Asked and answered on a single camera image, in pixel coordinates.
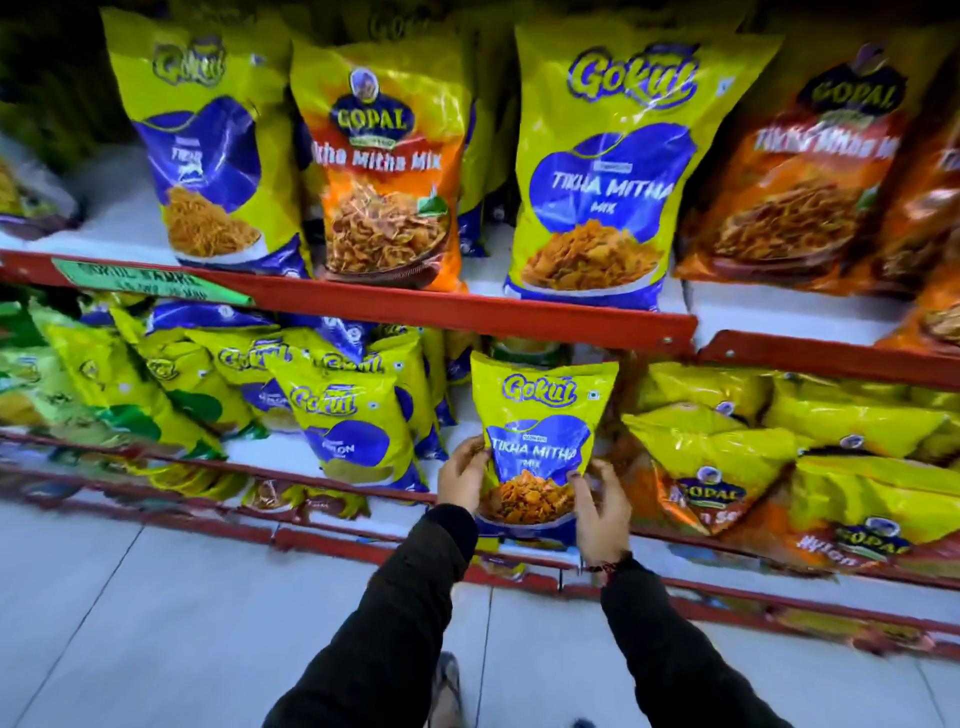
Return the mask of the pile of yellow orange packets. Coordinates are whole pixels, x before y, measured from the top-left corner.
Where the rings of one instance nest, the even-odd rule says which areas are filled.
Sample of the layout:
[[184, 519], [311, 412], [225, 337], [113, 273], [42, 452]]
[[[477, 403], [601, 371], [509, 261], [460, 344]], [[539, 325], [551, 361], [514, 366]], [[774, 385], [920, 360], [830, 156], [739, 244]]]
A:
[[643, 529], [795, 573], [960, 583], [960, 392], [657, 362], [619, 414]]

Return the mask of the person's right forearm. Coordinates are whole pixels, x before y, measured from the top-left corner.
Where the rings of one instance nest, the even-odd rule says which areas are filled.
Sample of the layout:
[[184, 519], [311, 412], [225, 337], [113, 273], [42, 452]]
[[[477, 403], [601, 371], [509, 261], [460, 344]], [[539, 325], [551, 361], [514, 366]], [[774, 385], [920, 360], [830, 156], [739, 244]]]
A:
[[793, 728], [635, 561], [606, 581], [601, 607], [652, 728]]

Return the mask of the person's right hand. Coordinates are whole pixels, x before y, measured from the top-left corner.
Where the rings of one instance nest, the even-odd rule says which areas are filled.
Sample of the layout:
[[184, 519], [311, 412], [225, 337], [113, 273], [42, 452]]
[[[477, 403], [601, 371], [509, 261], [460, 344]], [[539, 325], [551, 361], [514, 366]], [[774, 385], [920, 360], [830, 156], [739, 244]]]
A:
[[588, 470], [599, 481], [596, 526], [592, 535], [577, 533], [577, 549], [582, 564], [612, 561], [621, 552], [632, 552], [630, 544], [632, 507], [614, 467], [606, 460], [593, 458]]

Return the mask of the large orange snack bag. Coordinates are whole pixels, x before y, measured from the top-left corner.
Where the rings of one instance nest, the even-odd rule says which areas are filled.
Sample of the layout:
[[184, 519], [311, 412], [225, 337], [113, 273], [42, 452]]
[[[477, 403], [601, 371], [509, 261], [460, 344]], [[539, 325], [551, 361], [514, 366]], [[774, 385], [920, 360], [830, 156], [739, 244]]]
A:
[[806, 6], [764, 31], [782, 46], [711, 150], [675, 276], [838, 295], [960, 30]]
[[912, 146], [878, 243], [878, 279], [914, 302], [877, 345], [960, 358], [960, 105]]

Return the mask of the yellow orange snack bag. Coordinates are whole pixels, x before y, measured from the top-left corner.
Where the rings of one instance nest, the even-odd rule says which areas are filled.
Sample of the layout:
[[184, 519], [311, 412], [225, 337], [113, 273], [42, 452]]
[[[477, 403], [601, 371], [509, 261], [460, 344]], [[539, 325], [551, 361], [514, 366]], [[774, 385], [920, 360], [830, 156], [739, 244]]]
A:
[[326, 279], [466, 291], [458, 199], [471, 81], [454, 32], [341, 46], [294, 37], [290, 83], [321, 176]]

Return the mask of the green shelf label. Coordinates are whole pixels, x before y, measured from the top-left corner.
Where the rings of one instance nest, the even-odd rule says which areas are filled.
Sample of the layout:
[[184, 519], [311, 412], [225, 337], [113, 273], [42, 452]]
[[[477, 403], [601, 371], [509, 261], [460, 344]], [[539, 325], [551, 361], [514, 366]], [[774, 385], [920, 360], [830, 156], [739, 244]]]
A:
[[180, 270], [52, 258], [54, 268], [78, 288], [158, 298], [253, 307], [253, 297]]

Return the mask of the person's left forearm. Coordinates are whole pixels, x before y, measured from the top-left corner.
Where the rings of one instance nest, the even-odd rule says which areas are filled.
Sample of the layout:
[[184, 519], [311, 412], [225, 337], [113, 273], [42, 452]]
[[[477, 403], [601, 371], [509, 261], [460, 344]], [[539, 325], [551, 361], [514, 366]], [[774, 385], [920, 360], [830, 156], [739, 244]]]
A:
[[477, 538], [467, 509], [430, 509], [370, 577], [356, 609], [262, 728], [426, 728], [451, 591]]

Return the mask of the red thread wristband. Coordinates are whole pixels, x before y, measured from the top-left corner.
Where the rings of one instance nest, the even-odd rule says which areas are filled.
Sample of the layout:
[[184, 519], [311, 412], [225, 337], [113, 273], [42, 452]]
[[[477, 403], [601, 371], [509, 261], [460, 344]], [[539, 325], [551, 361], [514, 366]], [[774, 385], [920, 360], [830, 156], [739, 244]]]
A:
[[633, 556], [633, 553], [629, 550], [622, 551], [618, 556], [614, 557], [611, 561], [600, 561], [596, 563], [590, 563], [582, 566], [582, 570], [585, 573], [591, 575], [591, 578], [594, 581], [606, 583], [611, 578], [617, 574], [630, 571], [634, 567], [638, 567], [640, 564], [636, 561]]

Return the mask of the small yellow blue snack packet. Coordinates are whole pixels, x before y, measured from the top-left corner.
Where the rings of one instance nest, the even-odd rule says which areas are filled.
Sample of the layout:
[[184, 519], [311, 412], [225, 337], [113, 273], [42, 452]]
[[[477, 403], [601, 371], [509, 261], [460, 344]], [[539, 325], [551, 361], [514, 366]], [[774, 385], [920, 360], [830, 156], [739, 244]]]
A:
[[482, 539], [564, 551], [577, 515], [569, 475], [584, 475], [619, 366], [537, 369], [471, 355], [472, 397], [489, 460], [476, 525]]

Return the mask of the person's left hand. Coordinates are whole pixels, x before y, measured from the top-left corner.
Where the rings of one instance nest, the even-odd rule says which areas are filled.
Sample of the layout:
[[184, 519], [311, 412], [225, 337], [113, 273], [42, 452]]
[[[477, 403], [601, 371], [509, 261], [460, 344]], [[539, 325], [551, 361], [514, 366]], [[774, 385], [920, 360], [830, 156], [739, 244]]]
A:
[[479, 495], [464, 495], [461, 491], [461, 469], [466, 459], [466, 446], [463, 443], [472, 437], [464, 439], [441, 467], [438, 473], [436, 506], [457, 506], [474, 516], [479, 507], [481, 490]]

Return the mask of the person's sandalled foot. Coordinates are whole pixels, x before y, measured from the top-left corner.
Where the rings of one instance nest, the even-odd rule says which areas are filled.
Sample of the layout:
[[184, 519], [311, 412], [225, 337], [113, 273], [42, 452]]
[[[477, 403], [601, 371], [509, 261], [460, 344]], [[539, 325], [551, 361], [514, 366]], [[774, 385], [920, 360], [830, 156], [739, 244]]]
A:
[[423, 728], [465, 728], [459, 663], [441, 651], [431, 682], [431, 703]]

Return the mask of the large yellow blue snack bag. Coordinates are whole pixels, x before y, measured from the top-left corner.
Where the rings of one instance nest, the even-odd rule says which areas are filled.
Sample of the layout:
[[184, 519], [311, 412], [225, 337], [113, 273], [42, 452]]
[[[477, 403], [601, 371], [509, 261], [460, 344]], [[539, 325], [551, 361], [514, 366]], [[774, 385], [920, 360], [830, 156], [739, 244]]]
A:
[[687, 181], [784, 43], [710, 26], [514, 28], [520, 193], [508, 298], [656, 311]]
[[465, 258], [481, 259], [488, 255], [483, 240], [487, 202], [508, 177], [506, 155], [512, 146], [500, 132], [508, 116], [509, 72], [516, 51], [513, 21], [500, 6], [491, 15], [466, 11], [458, 25], [469, 43], [466, 69], [471, 89], [457, 208], [459, 246]]
[[164, 19], [105, 6], [100, 17], [176, 262], [311, 279], [280, 12], [206, 6]]

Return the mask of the red bottom shelf edge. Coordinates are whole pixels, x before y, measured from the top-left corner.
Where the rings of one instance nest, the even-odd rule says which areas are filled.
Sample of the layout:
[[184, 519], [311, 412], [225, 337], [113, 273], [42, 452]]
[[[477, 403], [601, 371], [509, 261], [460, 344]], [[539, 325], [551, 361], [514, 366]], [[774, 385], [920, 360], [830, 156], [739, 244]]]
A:
[[[374, 543], [334, 539], [317, 530], [244, 525], [220, 517], [183, 512], [178, 504], [148, 512], [109, 499], [78, 500], [52, 496], [52, 482], [16, 477], [0, 486], [0, 502], [31, 504], [47, 511], [87, 513], [145, 526], [248, 542], [277, 552], [302, 552], [351, 562], [382, 565], [391, 550]], [[743, 589], [696, 584], [662, 577], [678, 613], [693, 622], [727, 625], [758, 632], [847, 644], [876, 656], [912, 653], [960, 665], [960, 626], [889, 613], [857, 610], [779, 597]]]

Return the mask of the row of dark green packets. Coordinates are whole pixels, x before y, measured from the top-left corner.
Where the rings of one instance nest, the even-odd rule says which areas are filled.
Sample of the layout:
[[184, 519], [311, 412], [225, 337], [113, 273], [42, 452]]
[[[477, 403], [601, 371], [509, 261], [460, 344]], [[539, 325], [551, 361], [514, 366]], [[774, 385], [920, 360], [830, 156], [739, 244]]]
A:
[[134, 130], [100, 17], [103, 0], [0, 0], [0, 131], [57, 173]]

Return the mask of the pile of yellow green packets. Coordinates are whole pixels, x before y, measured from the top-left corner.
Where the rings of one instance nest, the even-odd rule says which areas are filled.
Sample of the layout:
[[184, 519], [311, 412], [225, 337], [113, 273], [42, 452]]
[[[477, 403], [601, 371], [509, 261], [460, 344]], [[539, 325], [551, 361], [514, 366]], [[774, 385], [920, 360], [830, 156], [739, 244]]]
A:
[[76, 446], [226, 459], [220, 440], [174, 405], [119, 334], [35, 298], [27, 313], [43, 343], [0, 346], [0, 372], [21, 386], [52, 434]]

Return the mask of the pile of yellow blue packets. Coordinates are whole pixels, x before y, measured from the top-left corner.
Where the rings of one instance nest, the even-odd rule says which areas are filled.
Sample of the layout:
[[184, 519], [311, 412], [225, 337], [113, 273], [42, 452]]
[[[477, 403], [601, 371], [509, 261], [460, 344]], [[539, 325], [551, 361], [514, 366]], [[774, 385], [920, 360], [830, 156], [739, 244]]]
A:
[[414, 327], [179, 300], [113, 317], [160, 383], [210, 371], [264, 427], [299, 431], [329, 480], [427, 493], [422, 462], [449, 458]]

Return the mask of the clear snack bag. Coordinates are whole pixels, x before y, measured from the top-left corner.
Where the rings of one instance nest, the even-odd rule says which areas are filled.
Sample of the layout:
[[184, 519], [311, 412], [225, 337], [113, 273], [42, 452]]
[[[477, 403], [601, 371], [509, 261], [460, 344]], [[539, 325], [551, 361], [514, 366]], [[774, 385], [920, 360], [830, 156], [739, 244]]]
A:
[[0, 233], [37, 241], [77, 229], [85, 215], [83, 204], [57, 175], [0, 131]]

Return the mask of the red shelf edge rail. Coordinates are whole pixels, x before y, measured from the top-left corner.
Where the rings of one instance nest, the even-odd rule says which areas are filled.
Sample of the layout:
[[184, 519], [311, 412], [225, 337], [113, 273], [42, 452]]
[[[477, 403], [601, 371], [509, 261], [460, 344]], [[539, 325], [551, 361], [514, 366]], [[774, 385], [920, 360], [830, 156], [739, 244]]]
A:
[[960, 357], [723, 329], [699, 349], [716, 363], [960, 392]]
[[241, 308], [473, 331], [495, 337], [589, 344], [669, 359], [692, 358], [694, 355], [697, 320], [689, 314], [122, 264], [13, 250], [0, 250], [0, 282], [85, 289], [64, 278], [53, 265], [53, 258], [179, 270], [254, 299], [254, 306]]

